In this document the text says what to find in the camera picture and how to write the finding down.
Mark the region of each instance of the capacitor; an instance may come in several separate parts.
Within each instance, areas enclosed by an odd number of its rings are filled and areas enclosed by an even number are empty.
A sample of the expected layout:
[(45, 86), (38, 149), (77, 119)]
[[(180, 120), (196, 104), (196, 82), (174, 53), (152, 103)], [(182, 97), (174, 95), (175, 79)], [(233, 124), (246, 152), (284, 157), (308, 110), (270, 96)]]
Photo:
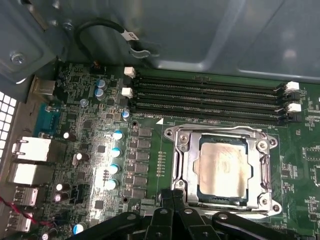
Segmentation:
[(69, 183), (59, 183), (55, 186), (55, 190), (57, 191), (68, 191), (70, 190), (70, 184)]
[(103, 91), (105, 91), (107, 89), (107, 84), (106, 81), (103, 79), (97, 79), (96, 80), (96, 86), (100, 89), (102, 89)]
[(88, 153), (79, 152), (79, 153), (76, 154), (75, 158), (78, 161), (89, 161), (90, 155)]
[(49, 231), (42, 234), (41, 239), (42, 240), (50, 240), (55, 238), (58, 235), (58, 230), (55, 228), (51, 228)]
[(122, 155), (122, 151), (118, 147), (114, 147), (111, 149), (111, 156), (113, 158), (119, 158)]
[(130, 111), (128, 109), (124, 109), (121, 115), (124, 121), (128, 121), (130, 119)]
[(109, 179), (105, 182), (105, 188), (107, 190), (114, 190), (118, 186), (118, 181), (116, 179)]
[(88, 99), (85, 99), (85, 98), (83, 98), (83, 99), (81, 99), (80, 100), (80, 106), (81, 107), (86, 107), (86, 106), (88, 106), (89, 105), (89, 101), (88, 101)]
[(109, 165), (109, 167), (107, 168), (107, 170), (108, 170), (108, 172), (109, 172), (110, 174), (113, 175), (113, 174), (119, 173), (120, 170), (121, 170), (121, 168), (120, 168), (120, 166), (119, 166), (118, 164), (111, 163), (111, 164)]
[(74, 235), (79, 234), (79, 233), (83, 232), (84, 230), (86, 230), (86, 228), (87, 228), (87, 224), (85, 222), (81, 221), (73, 227), (73, 234)]
[(62, 201), (65, 201), (69, 198), (69, 194), (67, 192), (57, 192), (55, 195), (54, 195), (54, 201), (56, 203), (59, 203), (59, 202), (62, 202)]
[(74, 135), (72, 132), (69, 132), (69, 131), (66, 131), (64, 134), (63, 134), (63, 138), (65, 140), (68, 140), (70, 142), (75, 142), (77, 140), (77, 137), (76, 135)]
[(97, 88), (94, 91), (94, 95), (95, 95), (96, 99), (98, 99), (99, 101), (102, 101), (103, 99), (106, 98), (106, 94), (101, 88)]
[(125, 135), (123, 134), (122, 131), (116, 130), (116, 131), (113, 133), (112, 137), (113, 137), (114, 140), (120, 141), (120, 140), (122, 140), (122, 139), (125, 137)]

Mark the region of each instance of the red wire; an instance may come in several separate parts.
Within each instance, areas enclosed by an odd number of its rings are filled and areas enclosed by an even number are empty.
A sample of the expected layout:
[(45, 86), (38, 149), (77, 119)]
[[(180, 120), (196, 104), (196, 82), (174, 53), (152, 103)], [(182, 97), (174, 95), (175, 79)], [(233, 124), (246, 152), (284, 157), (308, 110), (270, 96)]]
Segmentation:
[(50, 228), (52, 228), (54, 226), (53, 223), (49, 222), (49, 221), (37, 221), (35, 220), (32, 216), (30, 216), (29, 214), (21, 211), (15, 204), (5, 201), (1, 196), (0, 196), (0, 203), (3, 203), (4, 205), (6, 205), (7, 207), (11, 208), (13, 211), (15, 211), (17, 214), (21, 214), (22, 216), (24, 216), (26, 219), (30, 219), (31, 222), (33, 224), (40, 224), (43, 226), (48, 226)]

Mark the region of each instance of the label sticker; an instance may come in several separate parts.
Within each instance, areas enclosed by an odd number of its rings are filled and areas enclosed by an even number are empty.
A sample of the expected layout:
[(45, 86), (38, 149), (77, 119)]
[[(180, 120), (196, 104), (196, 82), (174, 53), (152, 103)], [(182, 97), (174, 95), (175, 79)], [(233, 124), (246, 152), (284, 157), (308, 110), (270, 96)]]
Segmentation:
[(139, 40), (139, 38), (131, 31), (125, 30), (124, 33), (121, 33), (121, 35), (127, 41), (131, 41), (131, 40), (138, 41)]

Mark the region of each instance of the metal socket retention frame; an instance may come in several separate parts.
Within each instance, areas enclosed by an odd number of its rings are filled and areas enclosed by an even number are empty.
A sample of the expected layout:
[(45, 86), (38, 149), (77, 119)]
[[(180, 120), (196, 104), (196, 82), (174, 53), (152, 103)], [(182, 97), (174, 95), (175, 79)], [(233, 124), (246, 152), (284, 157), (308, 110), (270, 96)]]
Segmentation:
[[(272, 199), (270, 174), (270, 149), (278, 146), (278, 140), (249, 126), (215, 127), (183, 124), (164, 130), (164, 136), (174, 143), (171, 189), (182, 189), (186, 203), (212, 216), (219, 211), (229, 211), (247, 219), (263, 219), (282, 211), (282, 206)], [(247, 180), (246, 204), (220, 204), (201, 202), (197, 196), (198, 175), (195, 161), (200, 159), (202, 137), (222, 137), (242, 140), (246, 143), (247, 164), (252, 174)]]

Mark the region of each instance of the black cable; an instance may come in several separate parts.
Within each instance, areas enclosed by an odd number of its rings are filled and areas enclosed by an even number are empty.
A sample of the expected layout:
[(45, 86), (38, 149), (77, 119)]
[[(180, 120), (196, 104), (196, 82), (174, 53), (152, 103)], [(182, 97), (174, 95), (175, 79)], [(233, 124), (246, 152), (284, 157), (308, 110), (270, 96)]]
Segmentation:
[(77, 44), (79, 50), (91, 61), (93, 62), (95, 65), (99, 65), (97, 63), (97, 61), (92, 57), (90, 51), (88, 50), (88, 48), (83, 44), (83, 42), (81, 41), (80, 35), (81, 33), (88, 28), (94, 27), (94, 26), (104, 26), (104, 27), (108, 27), (111, 29), (116, 30), (118, 33), (123, 34), (126, 30), (120, 26), (119, 24), (110, 21), (110, 20), (106, 20), (106, 19), (102, 19), (102, 18), (97, 18), (94, 20), (90, 20), (87, 21), (83, 24), (81, 24), (80, 26), (78, 26), (75, 31), (74, 31), (74, 39), (75, 39), (75, 43)]

